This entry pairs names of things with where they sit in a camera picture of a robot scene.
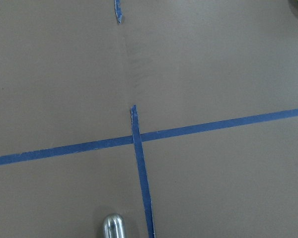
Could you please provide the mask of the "steel muddler black tip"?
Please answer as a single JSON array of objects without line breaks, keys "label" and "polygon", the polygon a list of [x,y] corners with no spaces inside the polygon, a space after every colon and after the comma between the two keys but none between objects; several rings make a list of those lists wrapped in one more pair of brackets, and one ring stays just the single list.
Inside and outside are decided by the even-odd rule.
[{"label": "steel muddler black tip", "polygon": [[124,219],[119,214],[110,214],[103,221],[105,238],[126,238]]}]

